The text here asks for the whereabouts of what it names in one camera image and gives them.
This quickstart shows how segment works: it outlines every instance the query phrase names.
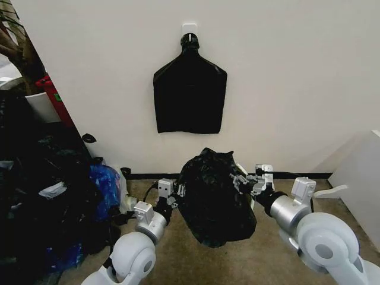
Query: red object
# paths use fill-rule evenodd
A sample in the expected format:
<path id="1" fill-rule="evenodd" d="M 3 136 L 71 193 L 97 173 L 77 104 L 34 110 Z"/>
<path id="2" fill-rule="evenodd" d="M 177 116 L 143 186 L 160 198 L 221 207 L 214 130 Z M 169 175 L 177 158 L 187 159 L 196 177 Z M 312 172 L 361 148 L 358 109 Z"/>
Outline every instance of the red object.
<path id="1" fill-rule="evenodd" d="M 74 123 L 67 112 L 67 109 L 62 102 L 61 97 L 58 94 L 57 89 L 54 87 L 53 81 L 50 79 L 50 76 L 45 76 L 39 81 L 36 82 L 36 85 L 38 87 L 42 87 L 47 96 L 49 97 L 50 101 L 53 104 L 54 109 L 57 111 L 58 116 L 60 117 L 61 121 L 64 123 L 65 126 L 72 127 L 74 126 Z"/>

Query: beige carpet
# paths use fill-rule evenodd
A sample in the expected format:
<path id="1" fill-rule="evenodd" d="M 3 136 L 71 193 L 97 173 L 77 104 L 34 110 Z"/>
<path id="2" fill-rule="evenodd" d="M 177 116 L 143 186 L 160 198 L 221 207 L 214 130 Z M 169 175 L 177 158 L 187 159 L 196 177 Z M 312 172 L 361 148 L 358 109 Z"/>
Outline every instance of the beige carpet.
<path id="1" fill-rule="evenodd" d="M 142 199 L 151 183 L 151 180 L 133 180 L 128 189 L 131 195 Z M 276 190 L 288 194 L 292 185 L 292 180 L 275 181 Z M 317 190 L 329 187 L 325 180 L 317 181 Z M 156 197 L 152 191 L 148 202 L 154 202 Z M 330 213 L 344 220 L 357 235 L 362 258 L 380 265 L 380 254 L 340 200 L 315 199 L 314 207 L 315 211 Z M 175 210 L 163 239 L 157 245 L 156 266 L 141 284 L 335 284 L 330 276 L 306 267 L 297 254 L 281 241 L 276 222 L 264 213 L 259 204 L 255 205 L 254 212 L 258 224 L 250 239 L 211 249 L 197 242 L 179 211 Z M 135 224 L 136 221 L 131 220 L 122 227 L 122 233 L 133 231 Z M 99 269 L 108 253 L 109 248 L 105 248 L 99 254 L 88 256 L 78 268 L 64 272 L 59 285 L 81 284 L 90 273 Z"/>

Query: black baseboard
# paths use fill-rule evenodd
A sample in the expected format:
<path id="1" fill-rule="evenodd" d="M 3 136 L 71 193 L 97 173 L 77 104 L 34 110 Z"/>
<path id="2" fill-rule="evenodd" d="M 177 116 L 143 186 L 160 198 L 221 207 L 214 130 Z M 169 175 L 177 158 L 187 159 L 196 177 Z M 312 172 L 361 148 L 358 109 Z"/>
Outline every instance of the black baseboard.
<path id="1" fill-rule="evenodd" d="M 331 176 L 331 172 L 317 172 L 317 173 L 298 173 L 303 177 L 310 179 L 328 179 Z M 132 173 L 128 176 L 128 179 L 140 180 L 140 179 L 177 179 L 179 173 Z M 274 173 L 274 179 L 294 179 L 295 176 L 291 173 Z"/>

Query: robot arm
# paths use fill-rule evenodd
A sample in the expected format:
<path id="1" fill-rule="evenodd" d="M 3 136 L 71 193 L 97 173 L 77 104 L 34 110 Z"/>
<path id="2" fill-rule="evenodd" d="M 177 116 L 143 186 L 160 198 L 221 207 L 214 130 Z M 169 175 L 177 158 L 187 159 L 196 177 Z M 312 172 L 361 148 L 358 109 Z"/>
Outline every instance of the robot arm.
<path id="1" fill-rule="evenodd" d="M 238 167 L 243 175 L 231 175 L 235 189 L 239 193 L 250 193 L 253 201 L 265 208 L 279 225 L 281 238 L 309 268 L 330 273 L 338 284 L 379 284 L 380 268 L 359 256 L 359 244 L 352 229 L 333 215 L 312 213 L 315 181 L 297 178 L 292 188 L 293 198 L 290 198 L 285 193 L 275 192 L 272 166 L 257 165 L 255 176 Z M 82 285 L 136 285 L 153 269 L 155 245 L 176 208 L 172 194 L 185 195 L 181 185 L 174 193 L 173 182 L 168 179 L 160 180 L 158 188 L 157 206 L 153 208 L 145 202 L 135 205 L 136 232 L 120 237 L 110 258 Z"/>
<path id="2" fill-rule="evenodd" d="M 172 192 L 173 182 L 162 179 L 156 207 L 142 201 L 134 206 L 138 219 L 136 231 L 121 236 L 107 261 L 82 285 L 137 285 L 148 276 L 156 263 L 155 245 L 162 238 L 175 207 L 174 200 L 168 199 Z"/>
<path id="3" fill-rule="evenodd" d="M 311 269 L 330 273 L 338 284 L 379 284 L 380 268 L 359 256 L 359 243 L 352 229 L 327 213 L 312 213 L 310 201 L 316 182 L 297 178 L 292 188 L 294 198 L 274 192 L 271 167 L 256 166 L 259 187 L 251 195 L 277 221 L 281 238 Z"/>

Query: black bag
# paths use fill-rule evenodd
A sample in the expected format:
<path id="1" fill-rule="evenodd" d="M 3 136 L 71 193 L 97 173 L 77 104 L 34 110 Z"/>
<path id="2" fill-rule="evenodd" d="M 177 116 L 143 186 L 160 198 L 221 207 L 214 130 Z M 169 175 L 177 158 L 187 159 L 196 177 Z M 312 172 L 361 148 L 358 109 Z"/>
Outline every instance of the black bag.
<path id="1" fill-rule="evenodd" d="M 227 73 L 199 55 L 196 35 L 184 35 L 181 45 L 182 53 L 154 74 L 157 130 L 217 134 Z"/>
<path id="2" fill-rule="evenodd" d="M 186 189 L 178 209 L 196 239 L 212 248 L 250 238 L 257 223 L 249 200 L 233 186 L 230 173 L 241 173 L 232 154 L 205 148 L 184 165 L 178 180 Z"/>

